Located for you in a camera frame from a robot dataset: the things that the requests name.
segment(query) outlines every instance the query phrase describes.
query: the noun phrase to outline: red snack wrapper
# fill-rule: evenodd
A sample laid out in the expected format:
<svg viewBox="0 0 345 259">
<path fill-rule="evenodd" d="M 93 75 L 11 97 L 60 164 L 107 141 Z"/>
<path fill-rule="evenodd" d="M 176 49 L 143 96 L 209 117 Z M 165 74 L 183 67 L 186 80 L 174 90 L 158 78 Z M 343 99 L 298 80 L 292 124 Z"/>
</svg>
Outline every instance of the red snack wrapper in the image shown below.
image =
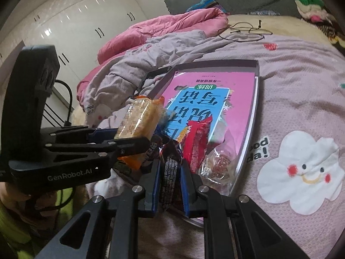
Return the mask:
<svg viewBox="0 0 345 259">
<path fill-rule="evenodd" d="M 212 116 L 200 122 L 189 121 L 187 124 L 189 132 L 184 140 L 182 155 L 192 173 L 196 173 L 204 160 L 211 122 Z"/>
</svg>

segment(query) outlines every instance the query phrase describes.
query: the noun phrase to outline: pink bedsheet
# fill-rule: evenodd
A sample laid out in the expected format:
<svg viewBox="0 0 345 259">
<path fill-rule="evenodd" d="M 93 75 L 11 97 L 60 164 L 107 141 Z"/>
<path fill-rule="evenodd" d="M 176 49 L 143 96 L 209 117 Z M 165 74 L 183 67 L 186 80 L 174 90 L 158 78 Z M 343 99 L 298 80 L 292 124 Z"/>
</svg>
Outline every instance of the pink bedsheet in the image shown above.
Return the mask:
<svg viewBox="0 0 345 259">
<path fill-rule="evenodd" d="M 125 54 L 127 50 L 138 48 L 145 44 L 148 38 L 195 29 L 203 30 L 207 37 L 214 37 L 219 29 L 225 28 L 227 25 L 226 15 L 218 8 L 196 9 L 184 14 L 163 15 L 139 22 L 111 39 L 99 50 L 97 58 L 100 65 L 91 70 L 78 84 L 77 100 L 83 107 L 84 91 L 94 75 L 110 59 Z"/>
</svg>

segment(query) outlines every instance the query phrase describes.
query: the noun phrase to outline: green label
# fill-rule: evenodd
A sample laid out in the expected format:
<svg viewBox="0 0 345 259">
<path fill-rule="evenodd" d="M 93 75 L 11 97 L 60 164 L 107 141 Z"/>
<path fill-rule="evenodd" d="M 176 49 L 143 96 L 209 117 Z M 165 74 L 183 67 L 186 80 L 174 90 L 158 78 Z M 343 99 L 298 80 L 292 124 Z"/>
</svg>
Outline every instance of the green label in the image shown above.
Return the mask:
<svg viewBox="0 0 345 259">
<path fill-rule="evenodd" d="M 206 90 L 212 90 L 215 89 L 217 86 L 215 84 L 197 84 L 194 88 L 195 89 L 206 89 Z"/>
</svg>

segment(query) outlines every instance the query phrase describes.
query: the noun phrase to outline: red cheek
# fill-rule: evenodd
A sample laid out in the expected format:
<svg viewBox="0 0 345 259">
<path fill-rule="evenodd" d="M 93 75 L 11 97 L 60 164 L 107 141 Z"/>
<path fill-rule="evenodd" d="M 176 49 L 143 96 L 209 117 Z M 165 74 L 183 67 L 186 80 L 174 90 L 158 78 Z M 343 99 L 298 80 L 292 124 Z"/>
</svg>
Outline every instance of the red cheek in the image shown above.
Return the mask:
<svg viewBox="0 0 345 259">
<path fill-rule="evenodd" d="M 331 182 L 331 175 L 329 173 L 327 173 L 326 176 L 325 176 L 325 182 L 326 183 Z"/>
<path fill-rule="evenodd" d="M 294 177 L 297 174 L 297 166 L 296 165 L 289 165 L 287 168 L 287 174 L 290 177 Z"/>
</svg>

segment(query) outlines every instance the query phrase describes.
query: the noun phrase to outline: plastic-wrapped bread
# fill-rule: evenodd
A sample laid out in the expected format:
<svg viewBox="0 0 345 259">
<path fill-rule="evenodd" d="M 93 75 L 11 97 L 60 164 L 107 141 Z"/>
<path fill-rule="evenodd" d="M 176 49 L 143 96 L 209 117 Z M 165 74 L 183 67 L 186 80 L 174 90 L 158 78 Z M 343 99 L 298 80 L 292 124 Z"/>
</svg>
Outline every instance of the plastic-wrapped bread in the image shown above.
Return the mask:
<svg viewBox="0 0 345 259">
<path fill-rule="evenodd" d="M 164 110 L 164 98 L 149 99 L 138 97 L 129 106 L 120 124 L 115 139 L 145 136 L 151 140 Z M 130 168 L 139 169 L 144 161 L 145 153 L 119 158 Z"/>
</svg>

